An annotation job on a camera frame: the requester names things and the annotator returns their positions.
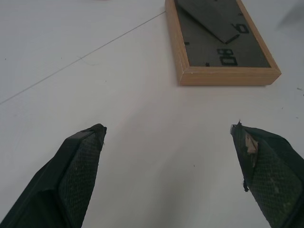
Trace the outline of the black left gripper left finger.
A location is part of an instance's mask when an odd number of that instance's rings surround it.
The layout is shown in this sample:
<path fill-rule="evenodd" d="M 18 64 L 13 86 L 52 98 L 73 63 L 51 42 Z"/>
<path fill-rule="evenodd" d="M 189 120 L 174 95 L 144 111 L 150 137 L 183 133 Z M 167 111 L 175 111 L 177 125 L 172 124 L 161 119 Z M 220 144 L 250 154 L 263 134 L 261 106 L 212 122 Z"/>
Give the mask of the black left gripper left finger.
<path fill-rule="evenodd" d="M 0 228 L 81 228 L 106 131 L 99 123 L 66 138 L 33 176 Z"/>

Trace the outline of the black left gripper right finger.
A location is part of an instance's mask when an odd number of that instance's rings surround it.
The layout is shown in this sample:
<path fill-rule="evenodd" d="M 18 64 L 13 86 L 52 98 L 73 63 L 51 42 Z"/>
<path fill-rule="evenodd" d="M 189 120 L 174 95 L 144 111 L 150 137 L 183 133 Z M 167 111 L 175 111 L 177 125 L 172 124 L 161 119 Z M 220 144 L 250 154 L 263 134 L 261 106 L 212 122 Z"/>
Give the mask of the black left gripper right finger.
<path fill-rule="evenodd" d="M 282 136 L 233 124 L 230 128 L 243 174 L 271 228 L 304 228 L 304 159 Z"/>

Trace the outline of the wooden framed grey clock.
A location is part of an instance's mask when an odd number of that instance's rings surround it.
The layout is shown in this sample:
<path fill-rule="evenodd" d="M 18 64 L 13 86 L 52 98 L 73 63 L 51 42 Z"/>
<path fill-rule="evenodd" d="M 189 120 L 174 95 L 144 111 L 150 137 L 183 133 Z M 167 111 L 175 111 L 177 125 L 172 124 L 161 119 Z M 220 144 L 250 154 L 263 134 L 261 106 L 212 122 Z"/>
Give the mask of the wooden framed grey clock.
<path fill-rule="evenodd" d="M 219 40 L 184 9 L 192 2 L 235 34 Z M 165 10 L 179 85 L 266 86 L 281 75 L 242 0 L 165 0 Z"/>

